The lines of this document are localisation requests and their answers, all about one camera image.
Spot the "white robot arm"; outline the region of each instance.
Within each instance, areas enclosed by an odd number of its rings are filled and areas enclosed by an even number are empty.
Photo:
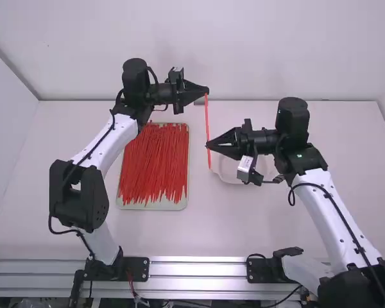
[[[154,84],[150,84],[149,72]],[[90,253],[85,269],[74,275],[69,307],[76,307],[84,280],[147,281],[148,258],[124,257],[108,230],[104,177],[120,152],[146,125],[155,106],[165,105],[167,109],[172,105],[174,114],[180,114],[185,106],[209,94],[208,87],[185,80],[182,68],[173,67],[168,79],[158,83],[152,69],[139,58],[123,64],[122,80],[123,89],[104,128],[71,160],[56,160],[50,167],[49,230],[58,235],[76,233]],[[52,218],[69,229],[54,231]]]
[[[248,281],[257,283],[254,271],[270,277],[270,267],[272,276],[278,273],[275,276],[305,286],[319,297],[322,307],[384,307],[385,261],[342,202],[321,153],[307,142],[307,107],[299,98],[281,99],[274,130],[255,131],[251,120],[245,119],[242,127],[207,142],[208,149],[240,160],[237,177],[245,184],[261,186],[285,179],[290,186],[288,202],[295,204],[294,193],[300,197],[328,252],[330,266],[307,258],[298,247],[274,252],[272,259],[247,259]],[[280,176],[264,181],[255,170],[257,156],[270,154]]]

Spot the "black mounting bracket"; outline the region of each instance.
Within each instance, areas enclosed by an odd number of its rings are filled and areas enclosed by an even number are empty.
[[[281,258],[285,255],[300,255],[304,250],[299,247],[290,247],[273,252],[272,258],[260,258],[255,254],[246,260],[246,279],[251,284],[274,284],[294,282],[288,279],[282,269]]]
[[[150,275],[150,260],[147,257],[124,257],[120,247],[115,261],[105,265],[101,261],[87,259],[84,269],[74,274],[69,308],[76,308],[84,281],[129,281],[146,282]]]

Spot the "metal extrusion frame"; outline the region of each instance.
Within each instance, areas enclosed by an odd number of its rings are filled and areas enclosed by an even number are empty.
[[[134,283],[144,298],[281,300],[297,284],[249,284],[246,257],[150,257],[147,282]],[[83,260],[0,260],[0,297],[70,296],[74,272]],[[85,282],[80,297],[88,297]],[[93,298],[131,298],[127,282],[94,282]],[[289,300],[300,300],[299,293]]]

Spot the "white wall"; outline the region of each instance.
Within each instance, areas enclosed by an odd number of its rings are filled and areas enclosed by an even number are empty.
[[[37,98],[0,59],[0,205],[37,104]],[[28,173],[24,176],[26,181],[37,180]]]
[[[0,48],[42,99],[111,99],[139,56],[212,98],[376,99],[385,117],[385,0],[0,0]]]

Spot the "white label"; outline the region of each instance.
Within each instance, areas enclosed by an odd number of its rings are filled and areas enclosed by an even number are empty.
[[[245,156],[244,155],[241,158],[241,161],[239,162],[238,170],[245,172],[245,173],[249,173],[253,160],[254,160],[254,158],[252,158],[251,156]]]

